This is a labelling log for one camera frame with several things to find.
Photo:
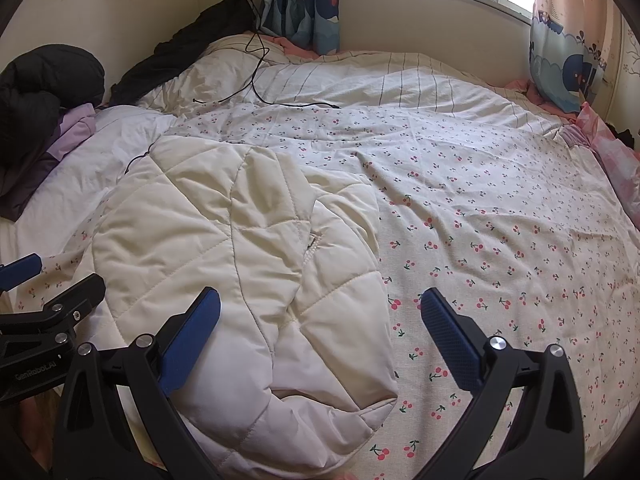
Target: blue curtain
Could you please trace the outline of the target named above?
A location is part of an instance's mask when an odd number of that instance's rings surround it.
[[[338,50],[338,0],[264,0],[263,5],[264,32],[321,55]]]

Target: black jacket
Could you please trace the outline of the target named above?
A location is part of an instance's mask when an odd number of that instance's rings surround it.
[[[42,151],[60,108],[97,106],[103,95],[104,69],[81,48],[45,45],[14,59],[0,74],[0,166]]]
[[[195,22],[176,32],[171,41],[158,44],[152,56],[111,87],[109,106],[135,104],[158,85],[187,70],[209,43],[253,29],[254,13],[247,0],[223,0],[203,10]]]

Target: black cable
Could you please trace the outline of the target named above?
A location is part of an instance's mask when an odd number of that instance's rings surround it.
[[[257,7],[255,6],[254,0],[249,0],[249,3],[251,3],[251,6],[252,6],[256,16],[259,17],[260,16],[260,12],[258,11]],[[337,106],[337,105],[332,105],[331,103],[325,103],[323,101],[314,102],[314,103],[308,103],[308,104],[270,103],[270,102],[266,101],[260,94],[258,94],[258,91],[255,89],[255,75],[258,73],[258,69],[260,68],[260,65],[262,64],[264,59],[267,57],[267,54],[270,53],[270,51],[271,51],[270,48],[264,46],[264,42],[262,41],[262,38],[261,38],[260,33],[258,32],[258,30],[259,30],[259,27],[256,25],[254,34],[252,35],[251,39],[248,41],[248,43],[246,44],[246,46],[244,48],[244,51],[247,54],[253,54],[255,52],[258,52],[259,50],[262,51],[262,57],[258,60],[258,65],[255,67],[254,72],[251,74],[251,79],[249,79],[249,82],[246,85],[244,85],[241,89],[239,89],[237,92],[234,92],[233,94],[229,95],[228,97],[225,97],[224,99],[220,99],[220,101],[218,101],[218,104],[222,104],[225,101],[229,101],[229,99],[231,99],[232,97],[238,95],[240,92],[245,90],[249,85],[251,85],[251,88],[254,91],[254,94],[256,95],[256,97],[258,99],[260,99],[260,101],[262,101],[266,105],[286,106],[286,107],[290,107],[290,108],[305,108],[305,107],[308,107],[308,106],[322,106],[322,105],[325,105],[325,106],[329,106],[331,108],[340,109],[340,107]],[[249,45],[251,44],[251,42],[254,40],[254,38],[256,36],[258,36],[258,39],[260,40],[260,48],[256,48],[254,50],[249,50]],[[204,104],[202,101],[198,101],[197,99],[194,99],[193,102]]]

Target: pink fabric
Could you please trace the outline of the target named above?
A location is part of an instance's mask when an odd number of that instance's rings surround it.
[[[588,103],[582,104],[575,125],[600,157],[600,163],[626,214],[636,228],[640,228],[640,153],[616,139]]]
[[[318,59],[320,56],[313,50],[305,50],[291,43],[287,38],[274,38],[273,36],[260,36],[263,41],[275,43],[284,49],[286,56],[298,56],[304,59]]]
[[[60,123],[60,136],[47,153],[57,161],[95,133],[95,110],[91,103],[69,110]]]
[[[527,99],[538,108],[542,108],[548,114],[567,119],[571,124],[574,124],[578,117],[577,114],[565,113],[552,102],[545,101],[542,95],[538,92],[536,85],[531,80],[516,79],[516,81],[511,81],[507,86],[505,86],[505,88],[507,90],[515,90],[516,92],[526,95]]]

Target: silver screw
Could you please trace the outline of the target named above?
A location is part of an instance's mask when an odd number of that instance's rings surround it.
[[[564,348],[562,348],[560,345],[551,345],[549,351],[554,357],[562,357],[564,355]]]
[[[136,346],[139,348],[146,348],[154,341],[149,334],[143,334],[136,339]]]
[[[489,344],[496,350],[504,350],[507,348],[507,342],[501,337],[492,337],[489,339]]]
[[[87,355],[89,352],[91,352],[91,343],[82,343],[78,347],[78,353],[80,355]]]

